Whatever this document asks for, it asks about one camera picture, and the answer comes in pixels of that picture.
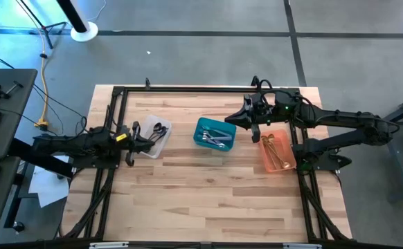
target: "wooden table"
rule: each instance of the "wooden table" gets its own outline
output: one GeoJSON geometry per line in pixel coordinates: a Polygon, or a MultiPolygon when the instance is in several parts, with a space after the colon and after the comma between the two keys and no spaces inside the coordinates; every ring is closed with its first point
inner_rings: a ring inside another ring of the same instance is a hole
{"type": "MultiPolygon", "coordinates": [[[[96,86],[88,127],[103,124],[112,88],[96,86]]],[[[317,88],[301,88],[301,94],[321,106],[317,88]]],[[[129,93],[124,124],[130,127],[136,120],[141,124],[152,114],[171,121],[172,133],[158,159],[136,155],[133,168],[120,164],[112,187],[105,240],[307,241],[296,173],[266,173],[250,131],[238,127],[230,152],[200,147],[192,140],[200,117],[223,121],[242,104],[243,93],[129,93]]],[[[285,123],[261,125],[260,129],[286,129],[289,135],[285,123]]],[[[326,127],[309,129],[308,133],[311,138],[328,136],[326,127]]],[[[83,170],[72,182],[62,222],[65,232],[87,209],[95,173],[94,169],[83,170]]],[[[350,237],[336,176],[316,174],[324,210],[350,237]]],[[[314,212],[312,219],[319,234],[314,212]]]]}

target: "orange container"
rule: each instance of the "orange container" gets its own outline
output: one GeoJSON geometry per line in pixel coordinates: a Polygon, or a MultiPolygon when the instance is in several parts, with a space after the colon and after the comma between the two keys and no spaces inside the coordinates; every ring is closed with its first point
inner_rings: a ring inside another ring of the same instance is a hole
{"type": "Polygon", "coordinates": [[[287,133],[284,129],[279,129],[275,131],[266,131],[262,132],[260,137],[260,142],[258,145],[260,146],[260,152],[263,157],[263,163],[265,164],[266,171],[269,173],[272,172],[282,172],[290,169],[294,169],[296,164],[296,159],[294,158],[294,153],[292,153],[291,143],[287,137],[287,133]],[[275,164],[271,159],[271,156],[268,154],[267,149],[263,145],[263,141],[261,139],[262,136],[274,135],[274,147],[278,153],[278,156],[285,162],[290,164],[289,167],[283,168],[279,160],[275,160],[275,164]]]}

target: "blue plastic bin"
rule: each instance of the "blue plastic bin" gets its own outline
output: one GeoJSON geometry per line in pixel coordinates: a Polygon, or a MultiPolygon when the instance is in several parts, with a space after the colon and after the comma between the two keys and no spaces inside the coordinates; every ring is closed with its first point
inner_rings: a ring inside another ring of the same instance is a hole
{"type": "Polygon", "coordinates": [[[204,147],[209,147],[212,149],[217,149],[220,151],[229,151],[232,149],[232,146],[234,145],[234,139],[235,139],[235,131],[237,130],[237,127],[233,124],[229,124],[226,122],[220,122],[216,120],[211,120],[209,118],[200,118],[199,121],[197,122],[197,128],[195,128],[194,132],[194,141],[196,144],[204,147]],[[223,131],[229,135],[232,136],[231,141],[222,141],[224,143],[224,148],[220,148],[218,146],[212,145],[209,142],[204,142],[201,138],[198,137],[198,135],[202,134],[202,126],[209,127],[210,129],[217,129],[219,131],[223,131]]]}

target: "white paper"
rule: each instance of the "white paper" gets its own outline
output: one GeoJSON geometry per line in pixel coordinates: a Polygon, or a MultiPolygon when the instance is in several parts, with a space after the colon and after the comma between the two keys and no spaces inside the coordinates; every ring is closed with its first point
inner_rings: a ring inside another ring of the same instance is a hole
{"type": "MultiPolygon", "coordinates": [[[[64,162],[69,159],[68,156],[55,157],[64,162]]],[[[40,207],[42,208],[68,196],[69,185],[66,178],[58,179],[57,174],[36,166],[28,192],[38,194],[40,207]]]]}

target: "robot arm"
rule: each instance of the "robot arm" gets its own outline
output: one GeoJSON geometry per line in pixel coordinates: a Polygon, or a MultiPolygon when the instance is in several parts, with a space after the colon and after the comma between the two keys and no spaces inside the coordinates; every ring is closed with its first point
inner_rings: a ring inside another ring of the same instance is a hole
{"type": "Polygon", "coordinates": [[[95,165],[117,165],[122,150],[127,150],[125,161],[134,166],[134,153],[149,151],[154,141],[140,136],[140,125],[134,122],[132,133],[126,126],[115,134],[106,127],[89,129],[88,133],[78,136],[38,136],[34,138],[33,149],[46,154],[64,152],[74,158],[76,167],[92,167],[95,165]]]}
{"type": "Polygon", "coordinates": [[[328,150],[339,149],[361,143],[385,145],[398,131],[395,123],[382,120],[369,112],[342,112],[322,110],[304,98],[298,89],[271,89],[244,96],[243,107],[225,122],[252,130],[252,141],[260,140],[258,125],[272,122],[292,122],[295,127],[306,129],[318,125],[353,128],[354,131],[323,140],[308,138],[302,145],[293,147],[297,156],[315,163],[328,150]],[[275,93],[274,105],[266,101],[265,95],[275,93]]]}

